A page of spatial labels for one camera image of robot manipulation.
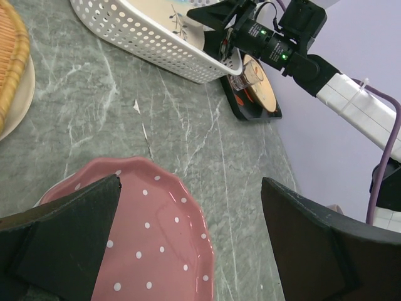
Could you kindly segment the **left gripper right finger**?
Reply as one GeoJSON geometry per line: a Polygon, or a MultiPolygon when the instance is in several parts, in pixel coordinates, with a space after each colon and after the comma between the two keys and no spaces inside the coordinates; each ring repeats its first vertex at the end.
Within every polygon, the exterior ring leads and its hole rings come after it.
{"type": "Polygon", "coordinates": [[[270,177],[261,201],[286,300],[400,300],[400,233],[337,213],[270,177]]]}

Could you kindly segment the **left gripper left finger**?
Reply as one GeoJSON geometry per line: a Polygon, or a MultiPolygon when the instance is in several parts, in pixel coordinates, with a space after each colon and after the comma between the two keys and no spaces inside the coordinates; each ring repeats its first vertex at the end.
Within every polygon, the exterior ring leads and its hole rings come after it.
{"type": "Polygon", "coordinates": [[[90,300],[122,184],[114,174],[1,218],[1,300],[34,285],[62,300],[90,300]]]}

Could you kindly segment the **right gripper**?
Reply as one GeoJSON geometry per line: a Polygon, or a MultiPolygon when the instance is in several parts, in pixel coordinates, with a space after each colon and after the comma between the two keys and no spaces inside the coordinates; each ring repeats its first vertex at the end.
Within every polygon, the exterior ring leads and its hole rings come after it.
{"type": "Polygon", "coordinates": [[[237,48],[273,68],[284,68],[296,52],[296,43],[278,28],[277,7],[271,1],[220,1],[210,6],[190,9],[187,17],[222,31],[219,58],[228,59],[237,48]],[[263,8],[272,5],[275,16],[273,29],[257,22],[263,8]]]}

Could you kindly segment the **pink polka dot plate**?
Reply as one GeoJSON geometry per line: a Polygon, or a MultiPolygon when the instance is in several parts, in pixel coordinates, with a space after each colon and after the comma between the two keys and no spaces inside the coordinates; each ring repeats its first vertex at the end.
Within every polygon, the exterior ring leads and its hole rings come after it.
{"type": "Polygon", "coordinates": [[[214,250],[201,207],[177,176],[152,161],[99,157],[40,203],[111,174],[122,189],[93,300],[212,300],[214,250]]]}

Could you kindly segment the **orange woven tray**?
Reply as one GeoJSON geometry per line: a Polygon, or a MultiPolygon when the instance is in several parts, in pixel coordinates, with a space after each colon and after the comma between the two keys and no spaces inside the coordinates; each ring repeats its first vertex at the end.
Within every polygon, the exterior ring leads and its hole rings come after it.
{"type": "Polygon", "coordinates": [[[1,130],[30,55],[25,24],[9,1],[1,1],[1,130]]]}

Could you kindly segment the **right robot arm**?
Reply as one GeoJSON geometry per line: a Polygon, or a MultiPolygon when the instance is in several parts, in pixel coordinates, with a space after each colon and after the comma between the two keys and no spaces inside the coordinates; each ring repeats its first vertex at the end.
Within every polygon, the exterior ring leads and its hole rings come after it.
{"type": "Polygon", "coordinates": [[[326,22],[326,11],[311,1],[291,1],[273,29],[258,23],[262,6],[254,1],[220,1],[190,9],[187,17],[221,36],[218,57],[234,48],[290,76],[304,91],[356,128],[383,151],[372,179],[366,222],[373,223],[380,188],[390,160],[400,161],[400,103],[354,80],[318,55],[308,53],[326,22]]]}

